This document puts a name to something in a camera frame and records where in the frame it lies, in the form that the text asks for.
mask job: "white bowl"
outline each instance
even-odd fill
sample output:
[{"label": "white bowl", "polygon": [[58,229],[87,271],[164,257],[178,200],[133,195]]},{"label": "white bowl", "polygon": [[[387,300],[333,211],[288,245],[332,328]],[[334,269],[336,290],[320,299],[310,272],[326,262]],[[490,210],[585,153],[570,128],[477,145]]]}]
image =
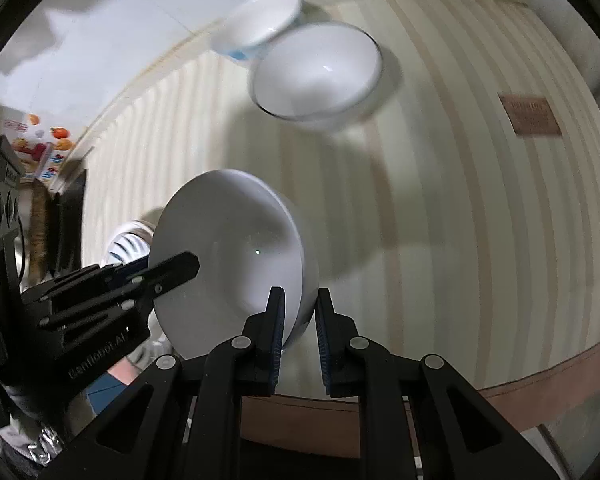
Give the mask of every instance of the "white bowl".
[{"label": "white bowl", "polygon": [[210,352],[242,332],[267,306],[269,290],[285,290],[286,348],[313,314],[318,267],[307,232],[288,201],[257,177],[238,170],[197,176],[160,216],[149,262],[181,251],[200,260],[190,280],[155,300],[167,338],[185,358]]},{"label": "white bowl", "polygon": [[276,40],[252,67],[251,99],[280,119],[321,122],[355,108],[381,71],[380,49],[366,32],[345,23],[305,25]]},{"label": "white bowl", "polygon": [[234,60],[257,56],[275,35],[300,19],[302,0],[246,0],[216,30],[211,48]]}]

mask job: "striped tablecloth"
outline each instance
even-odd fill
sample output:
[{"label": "striped tablecloth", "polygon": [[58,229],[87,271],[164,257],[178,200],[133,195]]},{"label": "striped tablecloth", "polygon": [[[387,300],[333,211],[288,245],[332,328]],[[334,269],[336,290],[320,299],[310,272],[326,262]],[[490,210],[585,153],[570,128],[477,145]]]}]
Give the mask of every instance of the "striped tablecloth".
[{"label": "striped tablecloth", "polygon": [[[600,112],[549,30],[496,0],[328,11],[384,49],[383,106],[304,132],[251,103],[242,67],[187,61],[88,157],[83,263],[197,174],[239,168],[298,206],[336,310],[391,352],[439,353],[484,387],[599,342]],[[499,94],[546,97],[562,136],[517,137]],[[313,324],[283,355],[278,393],[324,397]]]}]

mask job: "brown leather patch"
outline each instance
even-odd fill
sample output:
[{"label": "brown leather patch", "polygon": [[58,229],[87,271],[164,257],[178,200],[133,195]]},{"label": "brown leather patch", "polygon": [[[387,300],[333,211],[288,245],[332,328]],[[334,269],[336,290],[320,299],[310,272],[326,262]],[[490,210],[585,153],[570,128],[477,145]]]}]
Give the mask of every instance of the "brown leather patch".
[{"label": "brown leather patch", "polygon": [[517,136],[562,135],[545,97],[500,94],[500,101]]}]

